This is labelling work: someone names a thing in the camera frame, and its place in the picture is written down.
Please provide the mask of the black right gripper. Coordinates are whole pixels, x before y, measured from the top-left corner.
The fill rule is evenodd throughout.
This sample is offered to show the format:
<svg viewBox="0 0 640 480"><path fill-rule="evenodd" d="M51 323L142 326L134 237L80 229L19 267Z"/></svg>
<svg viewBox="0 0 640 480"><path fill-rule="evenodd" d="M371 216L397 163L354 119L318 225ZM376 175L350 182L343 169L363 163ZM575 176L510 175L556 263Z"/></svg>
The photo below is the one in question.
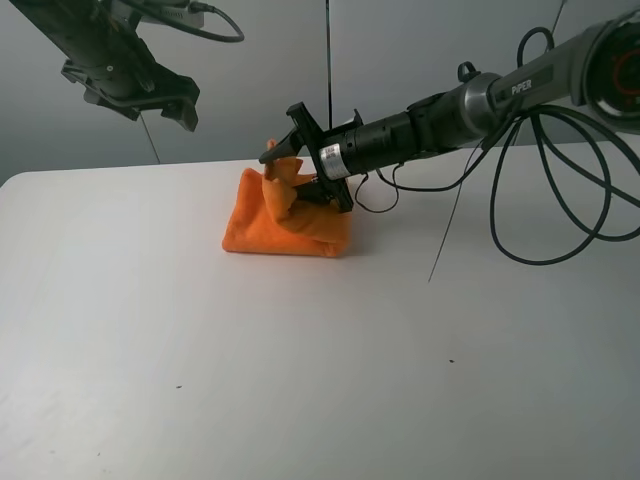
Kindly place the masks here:
<svg viewBox="0 0 640 480"><path fill-rule="evenodd" d="M259 157L260 164L296 157L305 146L316 173L294 187L297 199L317 205L334 204L349 212L353 199L347 179L401 164L425 151L425 110L411 108L371 123L360 115L343 126L322 130L302 103L287 110L294 128Z"/></svg>

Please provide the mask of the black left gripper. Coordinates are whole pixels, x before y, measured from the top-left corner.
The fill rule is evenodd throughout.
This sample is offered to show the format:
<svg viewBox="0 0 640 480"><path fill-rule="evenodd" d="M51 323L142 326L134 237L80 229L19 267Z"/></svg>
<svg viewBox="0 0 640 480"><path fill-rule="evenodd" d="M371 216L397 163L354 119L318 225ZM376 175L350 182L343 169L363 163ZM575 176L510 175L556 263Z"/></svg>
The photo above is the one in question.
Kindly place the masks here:
<svg viewBox="0 0 640 480"><path fill-rule="evenodd" d="M159 110L193 132L198 124L200 90L194 80L158 63L145 42L117 23L83 27L60 36L67 55L62 74L85 86L85 100L135 120Z"/></svg>

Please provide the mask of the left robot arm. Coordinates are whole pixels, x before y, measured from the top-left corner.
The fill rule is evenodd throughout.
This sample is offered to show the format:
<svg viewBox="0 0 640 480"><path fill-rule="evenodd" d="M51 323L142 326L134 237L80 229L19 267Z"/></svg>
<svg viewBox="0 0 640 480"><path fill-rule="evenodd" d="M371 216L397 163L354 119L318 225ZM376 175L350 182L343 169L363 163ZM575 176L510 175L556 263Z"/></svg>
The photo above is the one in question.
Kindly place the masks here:
<svg viewBox="0 0 640 480"><path fill-rule="evenodd" d="M99 1L12 3L67 57L61 74L85 87L84 100L130 120L159 110L193 132L200 90L158 63L134 28Z"/></svg>

